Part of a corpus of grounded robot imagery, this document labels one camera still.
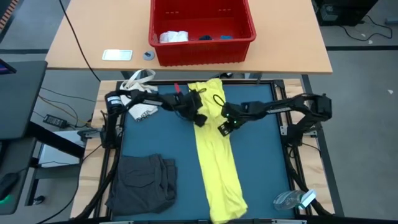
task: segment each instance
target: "wooden table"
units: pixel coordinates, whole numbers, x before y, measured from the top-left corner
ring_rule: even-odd
[[[257,32],[241,63],[161,67],[146,61],[150,0],[71,0],[67,14],[92,68],[129,71],[194,70],[221,72],[316,73],[332,69],[310,0],[249,0]],[[106,49],[133,50],[131,61],[104,61]],[[87,69],[64,18],[47,54],[49,69]]]
[[[94,115],[92,120],[92,126],[94,128],[102,127],[104,121],[100,113],[101,110],[106,111],[106,106],[104,102],[105,94],[110,91],[115,90],[117,81],[102,81],[99,86],[97,102],[94,109]],[[292,97],[303,93],[303,88],[301,81],[299,79],[286,79],[284,80],[285,90],[287,97]],[[280,92],[277,91],[278,99],[281,99]],[[297,123],[301,118],[302,114],[298,112],[291,113],[293,123]],[[310,138],[305,136],[303,138],[305,144],[318,147],[317,140],[315,138]],[[100,139],[90,139],[86,146],[85,155],[92,152],[97,146],[101,144]],[[303,173],[305,176],[305,181],[309,189],[315,189],[317,191],[317,199],[324,206],[326,210],[333,213],[334,208],[331,201],[330,191],[328,184],[326,182],[326,176],[324,173],[324,168],[320,153],[318,150],[309,147],[301,146],[299,147],[301,163],[303,167]],[[108,170],[113,163],[114,151],[112,151],[109,157]],[[88,157],[82,165],[79,179],[79,189],[73,201],[73,207],[71,212],[71,217],[77,216],[84,207],[91,200],[92,196],[98,189],[98,184],[100,181],[100,173],[104,158],[104,149],[100,148],[94,152],[90,157]],[[103,195],[103,201],[101,206],[100,216],[103,217],[106,214],[105,201],[108,198],[108,191]]]

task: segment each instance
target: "power adapter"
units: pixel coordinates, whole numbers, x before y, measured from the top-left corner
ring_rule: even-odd
[[[58,128],[67,128],[68,127],[68,121],[58,118],[56,116],[52,116],[47,114],[43,122],[46,124],[51,124],[52,126],[58,127]]]

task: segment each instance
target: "blue mat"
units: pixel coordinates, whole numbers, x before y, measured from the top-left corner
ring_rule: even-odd
[[[225,85],[226,100],[272,101],[269,85]],[[181,86],[183,93],[187,86]],[[174,93],[174,86],[160,86],[160,93]],[[287,173],[280,144],[276,115],[248,122],[230,137],[236,170],[243,197],[248,205],[242,219],[292,218],[293,210],[277,211],[272,205],[275,197],[289,190]],[[209,220],[209,206],[200,170],[193,123],[175,113],[159,108],[150,118],[136,122],[126,116],[122,154],[149,156],[159,153],[164,159],[175,159],[177,166],[177,200],[168,210],[113,217],[114,221]]]

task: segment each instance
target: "gray cloth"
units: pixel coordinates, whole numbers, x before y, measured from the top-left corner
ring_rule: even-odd
[[[174,204],[176,181],[173,159],[122,156],[106,206],[115,215],[163,212]]]

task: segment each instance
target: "red plastic bin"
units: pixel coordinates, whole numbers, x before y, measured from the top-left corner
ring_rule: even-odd
[[[187,31],[189,41],[161,44],[167,31]],[[149,44],[162,66],[243,62],[255,38],[248,0],[151,0]]]

